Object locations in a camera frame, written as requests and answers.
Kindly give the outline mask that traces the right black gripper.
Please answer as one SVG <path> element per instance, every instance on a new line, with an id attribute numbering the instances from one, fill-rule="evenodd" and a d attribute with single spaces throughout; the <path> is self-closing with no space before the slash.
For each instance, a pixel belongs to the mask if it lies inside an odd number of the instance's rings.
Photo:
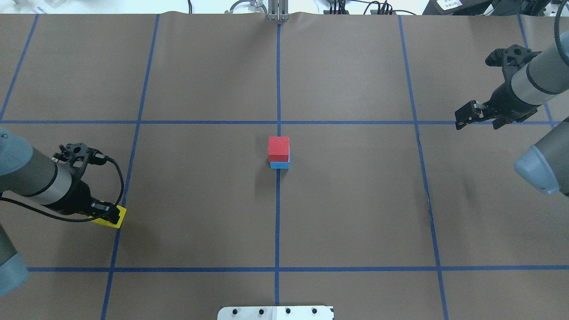
<path id="1" fill-rule="evenodd" d="M 500 129 L 512 122 L 524 122 L 538 111 L 540 105 L 525 103 L 514 93 L 511 84 L 504 82 L 486 103 L 471 100 L 454 112 L 456 130 L 469 124 L 492 120 L 493 128 Z"/>

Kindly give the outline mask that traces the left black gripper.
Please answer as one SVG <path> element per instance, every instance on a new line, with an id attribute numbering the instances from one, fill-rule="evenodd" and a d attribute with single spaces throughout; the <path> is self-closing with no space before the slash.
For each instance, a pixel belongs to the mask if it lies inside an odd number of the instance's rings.
<path id="1" fill-rule="evenodd" d="M 98 219 L 106 216 L 114 205 L 118 204 L 100 201 L 93 202 L 90 187 L 82 180 L 78 180 L 72 182 L 71 188 L 63 198 L 53 203 L 53 211 L 63 216 L 78 213 L 84 216 L 97 217 Z"/>

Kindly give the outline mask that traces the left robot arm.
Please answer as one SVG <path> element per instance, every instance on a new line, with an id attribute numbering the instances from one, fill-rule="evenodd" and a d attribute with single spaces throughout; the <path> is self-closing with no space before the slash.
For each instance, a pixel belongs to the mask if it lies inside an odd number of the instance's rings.
<path id="1" fill-rule="evenodd" d="M 83 180 L 89 166 L 112 164 L 118 174 L 118 196 L 106 202 L 92 195 Z M 84 143 L 61 144 L 47 156 L 26 138 L 1 128 L 1 201 L 70 224 L 95 223 L 119 229 L 126 208 L 126 190 L 118 162 Z"/>

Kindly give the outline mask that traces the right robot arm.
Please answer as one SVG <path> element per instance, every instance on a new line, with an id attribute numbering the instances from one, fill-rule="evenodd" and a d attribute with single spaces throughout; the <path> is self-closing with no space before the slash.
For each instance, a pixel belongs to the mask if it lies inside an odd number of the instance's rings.
<path id="1" fill-rule="evenodd" d="M 520 45 L 498 48 L 485 59 L 500 67 L 504 82 L 485 103 L 467 102 L 455 111 L 457 130 L 492 121 L 494 129 L 534 116 L 549 100 L 568 91 L 568 33 L 541 52 Z M 568 120 L 564 119 L 516 160 L 514 170 L 546 195 L 568 195 Z"/>

